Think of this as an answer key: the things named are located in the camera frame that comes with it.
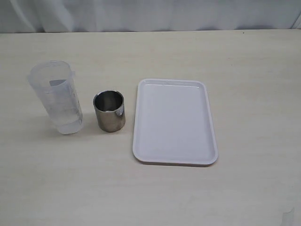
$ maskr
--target stainless steel cup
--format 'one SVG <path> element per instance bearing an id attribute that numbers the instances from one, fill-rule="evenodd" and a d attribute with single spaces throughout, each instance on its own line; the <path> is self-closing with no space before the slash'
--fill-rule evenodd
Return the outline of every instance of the stainless steel cup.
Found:
<path id="1" fill-rule="evenodd" d="M 124 98 L 121 93 L 106 90 L 97 94 L 93 105 L 99 127 L 106 132 L 120 130 L 126 123 Z"/>

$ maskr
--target white tray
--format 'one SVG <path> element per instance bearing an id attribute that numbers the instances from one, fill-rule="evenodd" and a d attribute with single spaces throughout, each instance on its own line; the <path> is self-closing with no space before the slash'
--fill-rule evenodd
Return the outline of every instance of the white tray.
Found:
<path id="1" fill-rule="evenodd" d="M 205 85 L 199 81 L 142 80 L 133 154 L 148 163 L 214 163 L 218 152 Z"/>

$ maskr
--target table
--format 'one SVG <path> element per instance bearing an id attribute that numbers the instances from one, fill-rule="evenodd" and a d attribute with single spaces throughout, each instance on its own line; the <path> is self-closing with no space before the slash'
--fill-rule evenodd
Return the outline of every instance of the table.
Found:
<path id="1" fill-rule="evenodd" d="M 0 224 L 279 226 L 293 207 L 301 222 L 300 40 L 300 30 L 0 35 Z M 25 77 L 53 59 L 76 72 L 85 125 L 70 136 Z M 144 78 L 206 84 L 216 164 L 134 159 Z M 125 97 L 114 134 L 100 131 L 92 105 L 104 89 Z"/>

